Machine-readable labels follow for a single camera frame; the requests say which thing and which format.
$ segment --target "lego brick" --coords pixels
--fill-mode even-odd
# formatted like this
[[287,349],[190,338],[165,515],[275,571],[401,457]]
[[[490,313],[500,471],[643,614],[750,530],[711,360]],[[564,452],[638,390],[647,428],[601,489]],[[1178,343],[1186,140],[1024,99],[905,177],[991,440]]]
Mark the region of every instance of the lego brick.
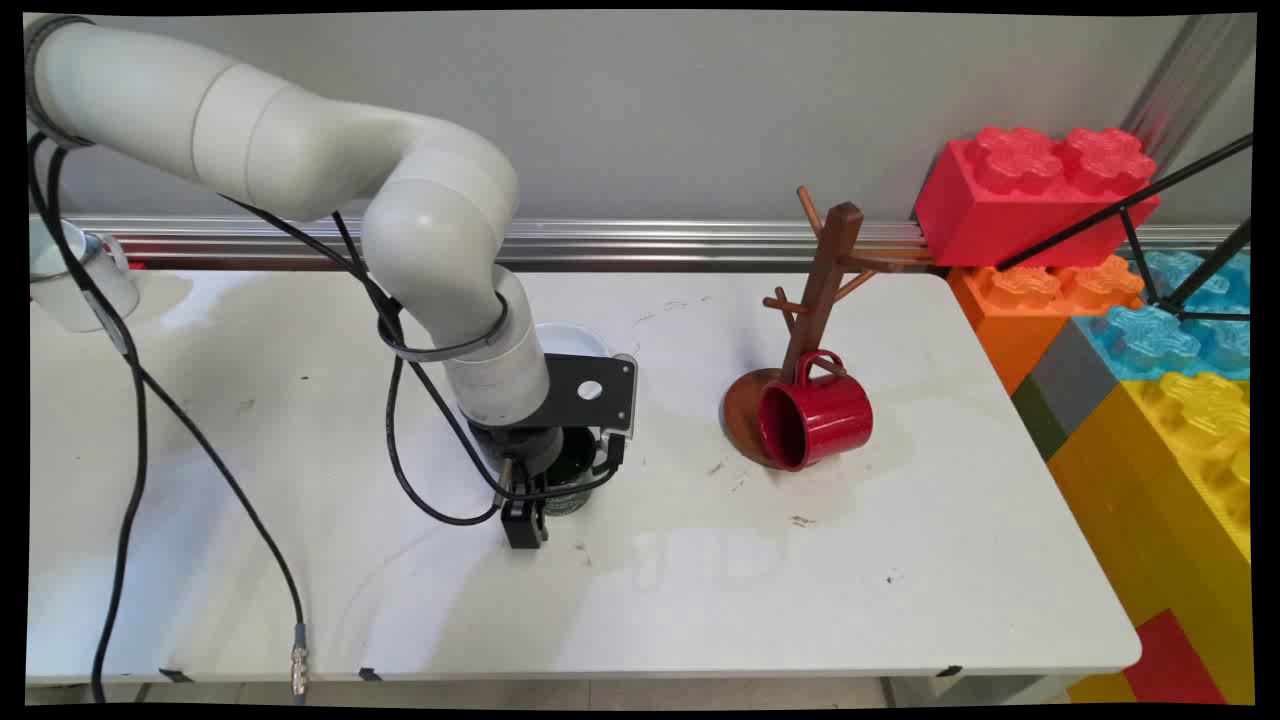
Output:
[[1079,434],[1066,439],[1048,461],[1075,521],[1134,626],[1169,609],[1170,591],[1162,568],[1185,562],[1174,548],[1153,538],[1166,529],[1137,483],[1098,462]]
[[[1178,288],[1203,258],[1190,252],[1149,252],[1151,279],[1161,295]],[[1201,313],[1249,313],[1248,255],[1236,255],[1197,290],[1187,309]],[[1201,359],[1211,368],[1235,379],[1248,377],[1249,323],[1228,320],[1184,320],[1181,331],[1201,343]]]
[[1236,252],[1234,258],[1226,261],[1217,274],[1226,278],[1226,282],[1231,283],[1231,288],[1226,293],[1228,304],[1230,305],[1243,305],[1249,306],[1249,275],[1251,275],[1252,260],[1248,252]]
[[[1155,172],[1137,138],[1115,128],[1076,128],[1060,143],[1028,128],[984,128],[947,142],[915,213],[937,265],[996,265],[1146,186]],[[1142,224],[1158,205],[1149,197],[1129,215]],[[1027,264],[1098,265],[1125,240],[1120,218],[1111,218]]]
[[1124,671],[1138,702],[1226,703],[1172,612],[1140,625],[1138,638],[1142,660]]
[[1087,327],[1066,322],[1030,375],[1068,436],[1115,389],[1115,373],[1089,342]]
[[1066,694],[1070,696],[1073,703],[1138,701],[1124,673],[1089,675],[1068,688]]
[[[1152,306],[1112,307],[1106,315],[1073,318],[1071,322],[1088,336],[1116,380],[1158,380],[1165,373],[1187,377],[1213,373],[1233,380],[1249,379],[1248,323],[1212,322],[1215,325],[1244,325],[1243,341],[1220,348],[1202,345],[1183,331],[1178,318]],[[1243,352],[1243,363],[1219,364],[1233,352]]]
[[947,282],[1010,395],[1069,316],[1135,302],[1143,287],[1116,255],[1093,268],[955,268]]
[[1253,702],[1242,383],[1124,382],[1050,461],[1130,619],[1171,609],[1233,703]]
[[1014,392],[1012,401],[1018,416],[1023,419],[1023,425],[1027,427],[1032,442],[1036,443],[1036,450],[1041,454],[1041,459],[1048,461],[1066,442],[1066,432],[1053,418],[1053,411],[1044,402],[1039,386],[1033,378],[1024,379],[1023,384]]

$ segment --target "black metal plate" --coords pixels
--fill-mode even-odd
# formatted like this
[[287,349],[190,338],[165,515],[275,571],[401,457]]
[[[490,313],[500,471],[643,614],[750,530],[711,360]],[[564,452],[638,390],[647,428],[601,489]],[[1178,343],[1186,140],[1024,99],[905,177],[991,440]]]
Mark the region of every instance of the black metal plate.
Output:
[[[635,409],[636,364],[618,357],[591,357],[586,355],[556,355],[548,352],[547,372],[550,388],[532,415],[503,425],[504,428],[612,428],[626,430],[631,427]],[[595,380],[600,395],[585,400],[577,393],[579,386]]]

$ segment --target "white cup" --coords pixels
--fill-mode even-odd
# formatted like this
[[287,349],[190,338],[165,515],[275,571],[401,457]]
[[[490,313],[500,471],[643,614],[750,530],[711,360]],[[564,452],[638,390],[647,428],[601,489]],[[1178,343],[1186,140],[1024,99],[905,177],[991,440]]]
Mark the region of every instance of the white cup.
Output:
[[[129,277],[124,249],[109,234],[87,234],[67,220],[61,223],[72,255],[79,258],[81,265],[120,318],[127,318],[138,306],[138,288]],[[40,215],[27,218],[27,240],[31,299],[68,331],[84,333],[102,329],[102,323],[76,287],[76,279],[63,263],[58,243]],[[104,251],[104,245],[110,250],[110,256]]]

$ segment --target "red lego brick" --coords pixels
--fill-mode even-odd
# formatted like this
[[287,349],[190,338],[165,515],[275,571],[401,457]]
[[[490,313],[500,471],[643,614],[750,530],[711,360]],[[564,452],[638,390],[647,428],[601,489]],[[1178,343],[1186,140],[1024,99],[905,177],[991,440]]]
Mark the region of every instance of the red lego brick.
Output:
[[1226,705],[1172,611],[1138,626],[1142,660],[1124,671],[1138,702]]
[[[1144,187],[1155,172],[1138,140],[1115,128],[1078,128],[1061,143],[1028,128],[986,128],[947,142],[915,214],[937,265],[997,265]],[[1148,197],[1129,217],[1140,225],[1158,206]],[[1125,240],[1111,218],[1024,264],[1093,266]]]

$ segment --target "gray lego brick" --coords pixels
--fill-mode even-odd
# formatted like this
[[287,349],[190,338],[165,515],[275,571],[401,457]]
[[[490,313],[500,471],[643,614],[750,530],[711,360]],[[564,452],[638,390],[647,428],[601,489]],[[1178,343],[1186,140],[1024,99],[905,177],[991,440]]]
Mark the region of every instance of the gray lego brick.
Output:
[[1062,325],[1030,377],[1066,437],[1116,386],[1115,374],[1074,322]]
[[1041,395],[1036,378],[1028,377],[1023,380],[1023,384],[1018,386],[1018,391],[1014,392],[1012,401],[1018,416],[1023,419],[1023,425],[1027,427],[1032,442],[1036,443],[1036,450],[1041,454],[1041,459],[1048,462],[1048,459],[1066,442],[1066,433],[1062,432],[1057,418],[1044,402],[1044,396]]

